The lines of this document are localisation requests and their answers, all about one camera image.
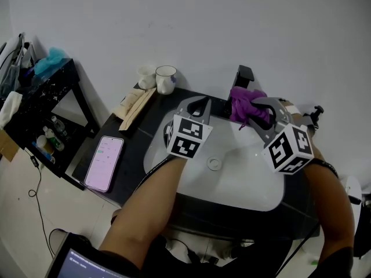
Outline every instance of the person's left arm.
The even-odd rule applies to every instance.
[[[168,223],[186,162],[175,158],[146,180],[125,203],[99,250],[118,254],[141,269],[152,241]]]

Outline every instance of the laptop screen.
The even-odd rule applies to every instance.
[[[58,278],[127,278],[89,260],[70,249],[58,274]]]

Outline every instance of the person's right arm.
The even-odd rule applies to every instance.
[[[314,147],[315,157],[323,159]],[[339,179],[326,167],[310,164],[304,167],[325,244],[319,263],[345,247],[354,245],[354,217],[351,203]]]

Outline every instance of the black wristband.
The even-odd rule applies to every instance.
[[[325,168],[329,169],[332,173],[334,173],[334,175],[336,176],[336,178],[339,179],[339,176],[337,175],[337,172],[336,172],[335,168],[331,164],[329,164],[328,162],[324,162],[323,160],[314,158],[313,160],[311,160],[309,162],[308,166],[310,164],[318,164],[318,165],[320,165],[322,167],[325,167]]]

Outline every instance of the smartphone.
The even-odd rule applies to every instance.
[[[88,188],[107,192],[123,147],[123,139],[103,136],[95,150],[84,184]]]

